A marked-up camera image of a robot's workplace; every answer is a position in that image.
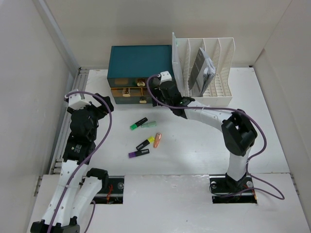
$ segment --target beige wall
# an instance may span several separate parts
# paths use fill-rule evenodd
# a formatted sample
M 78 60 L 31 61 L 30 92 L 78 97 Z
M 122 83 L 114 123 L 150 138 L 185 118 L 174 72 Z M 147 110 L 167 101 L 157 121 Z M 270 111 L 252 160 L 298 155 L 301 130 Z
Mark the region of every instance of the beige wall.
M 255 71 L 311 226 L 311 2 L 293 0 Z
M 108 67 L 112 45 L 234 37 L 253 65 L 291 0 L 46 0 L 81 66 Z
M 26 231 L 68 76 L 32 0 L 0 0 L 1 233 Z

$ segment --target purple cap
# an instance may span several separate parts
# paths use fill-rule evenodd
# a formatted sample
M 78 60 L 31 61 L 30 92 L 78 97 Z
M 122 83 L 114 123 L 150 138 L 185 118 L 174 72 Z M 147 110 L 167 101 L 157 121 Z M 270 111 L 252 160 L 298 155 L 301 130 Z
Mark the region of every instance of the purple cap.
M 134 158 L 134 157 L 136 157 L 135 152 L 128 153 L 128 157 L 129 157 L 129 158 Z

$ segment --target screw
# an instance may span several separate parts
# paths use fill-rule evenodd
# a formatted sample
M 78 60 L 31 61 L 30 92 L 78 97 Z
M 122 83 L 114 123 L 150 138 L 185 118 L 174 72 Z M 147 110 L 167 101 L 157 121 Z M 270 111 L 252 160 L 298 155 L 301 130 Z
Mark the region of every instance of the screw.
M 123 189 L 124 188 L 124 184 L 122 182 L 118 183 L 118 189 Z
M 247 185 L 247 187 L 249 187 L 249 188 L 254 187 L 253 182 L 251 182 L 251 181 L 246 182 L 246 185 Z
M 217 188 L 217 185 L 216 185 L 217 183 L 215 182 L 215 181 L 212 181 L 211 183 L 210 183 L 210 187 L 212 188 L 212 189 L 215 189 L 215 188 Z

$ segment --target purple cable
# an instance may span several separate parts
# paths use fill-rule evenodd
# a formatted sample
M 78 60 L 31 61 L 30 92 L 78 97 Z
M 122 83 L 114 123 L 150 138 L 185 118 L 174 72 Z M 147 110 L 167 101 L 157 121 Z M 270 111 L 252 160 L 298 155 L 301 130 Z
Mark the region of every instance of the purple cable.
M 149 86 L 149 82 L 150 82 L 150 80 L 153 79 L 153 78 L 159 78 L 159 75 L 157 75 L 157 74 L 156 74 L 156 75 L 152 75 L 152 76 L 150 76 L 150 77 L 148 78 L 148 80 L 147 80 L 147 89 L 148 89 L 148 91 L 149 91 L 151 97 L 152 97 L 158 104 L 160 104 L 160 105 L 162 105 L 162 106 L 164 106 L 164 107 L 168 107 L 168 108 L 170 108 L 170 109 L 201 109 L 201 110 L 202 110 L 202 109 L 210 109 L 210 110 L 226 110 L 226 111 L 236 112 L 236 113 L 242 114 L 243 116 L 247 117 L 247 118 L 256 126 L 256 128 L 259 130 L 259 132 L 260 132 L 260 134 L 262 135 L 262 138 L 263 138 L 263 147 L 262 147 L 262 149 L 261 149 L 260 151 L 258 151 L 257 153 L 253 154 L 252 156 L 250 156 L 250 157 L 247 159 L 248 161 L 250 161 L 252 158 L 256 157 L 257 155 L 260 155 L 261 153 L 263 153 L 264 150 L 267 148 L 267 138 L 266 138 L 266 135 L 264 134 L 263 130 L 261 129 L 261 127 L 259 126 L 259 124 L 258 124 L 257 122 L 255 122 L 255 120 L 252 119 L 252 118 L 251 118 L 248 114 L 246 114 L 245 112 L 243 112 L 243 111 L 241 111 L 241 110 L 238 110 L 238 109 L 234 109 L 234 108 L 223 108 L 223 107 L 204 107 L 204 108 L 203 108 L 203 107 L 175 107 L 175 106 L 169 106 L 169 105 L 164 104 L 164 103 L 162 103 L 161 101 L 159 101 L 159 100 L 152 94 L 151 89 L 150 89 L 150 86 Z M 271 186 L 271 187 L 274 188 L 282 197 L 278 197 L 278 196 L 276 196 L 276 195 L 274 195 L 274 194 L 272 194 L 272 193 L 270 193 L 270 192 L 268 192 L 268 191 L 265 191 L 265 190 L 263 190 L 263 189 L 261 189 L 261 188 L 254 188 L 254 187 L 253 187 L 253 188 L 246 188 L 246 189 L 244 189 L 244 190 L 242 190 L 242 191 L 240 191 L 240 192 L 237 192 L 237 193 L 228 194 L 228 195 L 223 195 L 223 196 L 222 196 L 223 198 L 233 197 L 233 196 L 235 196 L 235 195 L 237 195 L 237 194 L 246 192 L 246 191 L 248 191 L 248 190 L 259 190 L 259 191 L 262 191 L 262 192 L 264 192 L 264 193 L 267 193 L 267 194 L 269 194 L 269 195 L 271 195 L 271 196 L 273 196 L 273 197 L 275 197 L 275 198 L 277 198 L 277 199 L 280 199 L 280 200 L 284 200 L 284 199 L 285 199 L 283 193 L 282 193 L 277 187 L 275 187 L 273 184 L 271 184 L 271 183 L 269 183 L 269 182 L 267 182 L 267 181 L 264 181 L 264 180 L 262 180 L 262 179 L 260 179 L 260 178 L 258 178 L 258 177 L 256 177 L 256 176 L 251 175 L 251 174 L 248 172 L 248 163 L 246 164 L 246 173 L 247 173 L 248 175 L 250 175 L 252 178 L 254 178 L 254 179 L 256 179 L 256 180 L 259 180 L 259 181 L 261 181 L 261 182 L 264 182 L 265 184 Z
M 66 183 L 66 186 L 65 186 L 65 188 L 64 188 L 64 191 L 63 191 L 63 193 L 62 193 L 62 195 L 61 195 L 61 197 L 60 197 L 60 199 L 59 199 L 59 201 L 58 201 L 58 204 L 57 204 L 57 206 L 56 206 L 56 208 L 55 208 L 55 211 L 54 211 L 54 214 L 53 214 L 53 216 L 52 216 L 52 219 L 51 219 L 51 222 L 50 222 L 50 225 L 49 225 L 49 228 L 48 228 L 48 232 L 47 232 L 47 233 L 51 233 L 51 229 L 52 229 L 54 220 L 55 220 L 55 218 L 56 218 L 57 211 L 58 211 L 58 209 L 59 209 L 59 207 L 60 207 L 60 205 L 61 205 L 61 203 L 62 203 L 62 200 L 63 200 L 63 198 L 64 198 L 64 196 L 65 196 L 65 193 L 66 193 L 66 191 L 67 191 L 67 186 L 69 186 L 69 184 L 70 184 L 71 180 L 73 179 L 74 175 L 75 175 L 75 174 L 77 173 L 77 171 L 82 167 L 82 165 L 85 164 L 86 162 L 88 162 L 88 161 L 91 159 L 91 157 L 93 156 L 93 154 L 94 154 L 94 153 L 98 150 L 98 148 L 103 144 L 103 142 L 106 140 L 106 138 L 107 138 L 107 136 L 108 136 L 108 134 L 109 134 L 109 132 L 110 132 L 110 130 L 111 130 L 111 126 L 112 126 L 112 115 L 111 115 L 111 110 L 110 110 L 108 104 L 103 100 L 103 98 L 101 98 L 101 97 L 99 97 L 99 96 L 97 96 L 97 95 L 95 95 L 95 94 L 93 94 L 93 93 L 86 92 L 86 91 L 73 91 L 73 92 L 68 93 L 68 94 L 66 95 L 66 97 L 69 97 L 69 96 L 74 95 L 74 94 L 85 94 L 85 95 L 90 95 L 90 96 L 92 96 L 92 97 L 94 97 L 94 98 L 100 100 L 101 102 L 103 102 L 103 104 L 105 105 L 105 107 L 106 107 L 107 110 L 108 110 L 110 122 L 109 122 L 109 127 L 108 127 L 108 130 L 107 130 L 107 132 L 106 132 L 104 138 L 101 140 L 101 142 L 98 144 L 98 146 L 92 151 L 92 153 L 89 154 L 89 156 L 88 156 L 87 158 L 85 158 L 85 160 L 83 160 L 83 161 L 79 164 L 79 166 L 73 171 L 72 175 L 69 177 L 69 179 L 68 179 L 68 181 L 67 181 L 67 183 Z
M 96 205 L 96 202 L 93 200 L 93 201 L 92 201 L 92 204 L 94 205 L 94 206 L 93 206 L 93 211 L 92 211 L 91 217 L 90 217 L 90 219 L 89 219 L 89 222 L 88 222 L 88 224 L 87 224 L 86 231 L 85 231 L 84 233 L 86 233 L 86 232 L 88 231 L 88 228 L 89 228 L 89 226 L 91 225 L 91 221 L 92 221 L 93 216 L 94 216 L 94 213 L 95 213 L 95 205 Z

